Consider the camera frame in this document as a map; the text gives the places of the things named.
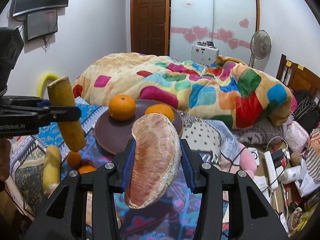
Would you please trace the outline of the person's left hand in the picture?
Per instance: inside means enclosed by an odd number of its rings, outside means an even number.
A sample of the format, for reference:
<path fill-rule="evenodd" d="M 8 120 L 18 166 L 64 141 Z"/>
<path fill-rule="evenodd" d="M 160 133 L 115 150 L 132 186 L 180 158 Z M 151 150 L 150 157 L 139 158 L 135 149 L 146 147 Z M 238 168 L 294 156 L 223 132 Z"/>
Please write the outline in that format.
<path fill-rule="evenodd" d="M 6 181 L 10 170 L 10 152 L 12 137 L 4 137 L 0 139 L 0 178 Z"/>

